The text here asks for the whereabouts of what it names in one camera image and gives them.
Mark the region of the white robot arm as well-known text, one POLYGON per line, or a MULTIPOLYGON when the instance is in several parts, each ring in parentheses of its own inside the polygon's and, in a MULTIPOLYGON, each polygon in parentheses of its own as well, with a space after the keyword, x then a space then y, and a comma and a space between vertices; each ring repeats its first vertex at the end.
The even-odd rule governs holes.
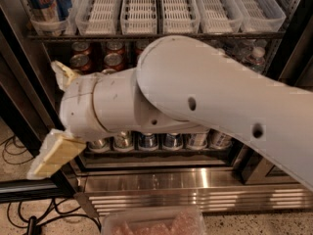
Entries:
POLYGON ((55 61, 63 129, 27 173, 52 176, 87 143, 120 131, 221 131, 313 190, 313 93, 263 76, 194 38, 162 37, 136 68, 80 75, 55 61))

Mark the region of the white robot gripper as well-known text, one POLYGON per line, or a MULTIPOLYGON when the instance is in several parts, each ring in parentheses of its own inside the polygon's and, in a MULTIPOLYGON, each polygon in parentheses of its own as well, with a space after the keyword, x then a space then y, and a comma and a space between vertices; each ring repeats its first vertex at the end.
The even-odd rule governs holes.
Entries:
POLYGON ((39 155, 27 172, 28 180, 50 178, 86 148, 84 141, 110 136, 98 120, 93 100, 96 85, 106 76, 103 73, 80 75, 59 61, 53 61, 51 68, 59 88, 65 91, 60 105, 60 120, 66 131, 52 129, 46 135, 39 155))

